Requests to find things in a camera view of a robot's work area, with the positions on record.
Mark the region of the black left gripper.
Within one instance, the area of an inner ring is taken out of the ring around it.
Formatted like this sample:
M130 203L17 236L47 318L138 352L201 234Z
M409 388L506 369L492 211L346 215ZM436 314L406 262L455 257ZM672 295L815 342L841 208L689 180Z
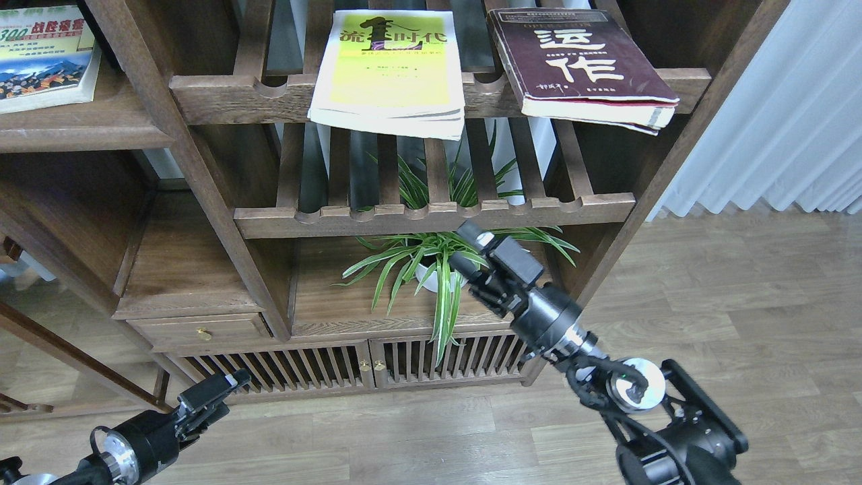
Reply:
M242 368L233 374L212 375L179 394L180 406L174 412L148 410L106 428L100 457L112 482L141 484L163 472L216 421L215 406L250 379L249 371Z

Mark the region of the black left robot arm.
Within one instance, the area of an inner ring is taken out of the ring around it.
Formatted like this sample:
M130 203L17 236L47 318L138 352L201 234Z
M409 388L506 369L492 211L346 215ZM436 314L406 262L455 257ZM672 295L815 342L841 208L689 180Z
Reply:
M117 426L97 426L90 432L90 454L65 475L22 473L22 458L10 455L2 460L2 483L143 484L225 417L225 399L250 383L245 368L210 375L179 393L178 405L168 412L147 410Z

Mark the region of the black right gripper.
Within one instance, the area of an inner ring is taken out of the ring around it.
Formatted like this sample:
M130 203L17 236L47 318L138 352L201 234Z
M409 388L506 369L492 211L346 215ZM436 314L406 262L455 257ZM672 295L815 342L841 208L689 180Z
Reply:
M593 355L593 335L578 324L582 308L551 283L535 285L545 268L529 251L510 236L496 236L470 221L462 223L457 234L493 270L477 267L462 252L450 256L450 266L465 277L470 294L492 313L512 314L510 328L527 345L521 360L541 356L564 361Z

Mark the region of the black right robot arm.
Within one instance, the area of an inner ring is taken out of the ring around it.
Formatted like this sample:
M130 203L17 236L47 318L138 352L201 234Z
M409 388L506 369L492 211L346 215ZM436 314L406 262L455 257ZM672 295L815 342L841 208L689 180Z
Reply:
M457 234L477 252L451 266L470 293L526 345L524 361L541 357L566 378L580 403L596 411L616 440L616 463L627 484L736 484L745 434L674 360L612 358L579 320L582 309L554 284L540 284L541 262L510 236L466 222Z

